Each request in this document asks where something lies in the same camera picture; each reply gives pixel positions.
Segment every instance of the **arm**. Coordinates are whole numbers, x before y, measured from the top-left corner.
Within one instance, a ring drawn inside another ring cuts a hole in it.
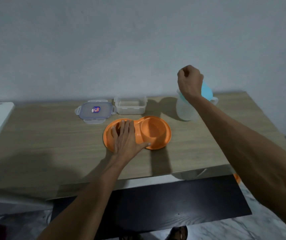
[[[246,187],[286,223],[286,151],[203,98],[199,70],[189,65],[177,76],[181,93],[197,110]]]
[[[77,198],[59,214],[38,237],[38,240],[91,240],[100,225],[105,207],[122,169],[149,143],[135,143],[133,121],[122,121],[120,135],[115,127],[114,155],[102,175],[91,182]]]

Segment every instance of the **person's right hand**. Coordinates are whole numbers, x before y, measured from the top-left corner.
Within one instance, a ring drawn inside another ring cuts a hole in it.
[[[201,88],[204,76],[195,67],[188,65],[177,73],[177,83],[183,96],[189,100],[195,96],[201,96]]]

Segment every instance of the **orange pet bowl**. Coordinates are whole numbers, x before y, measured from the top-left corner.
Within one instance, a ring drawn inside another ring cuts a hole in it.
[[[129,119],[118,119],[111,122],[104,130],[103,141],[105,146],[114,151],[114,139],[112,136],[112,127],[120,130],[121,121]],[[156,150],[165,147],[171,140],[171,129],[169,125],[161,118],[155,116],[145,116],[139,120],[134,120],[135,141],[137,144],[143,142],[151,143],[147,149]]]

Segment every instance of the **blue and red sticker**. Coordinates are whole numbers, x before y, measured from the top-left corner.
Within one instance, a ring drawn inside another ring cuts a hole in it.
[[[100,107],[93,107],[93,109],[92,109],[92,113],[98,113],[98,112],[100,112]]]

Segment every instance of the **floor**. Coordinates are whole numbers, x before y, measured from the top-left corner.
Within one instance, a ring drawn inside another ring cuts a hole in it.
[[[188,239],[286,239],[285,223],[258,203],[243,183],[240,188],[252,215],[188,226]],[[7,240],[33,240],[47,226],[50,217],[51,210],[22,213],[1,218],[0,224],[8,228]],[[163,240],[169,232],[170,229],[155,231],[142,234],[142,237],[146,240]]]

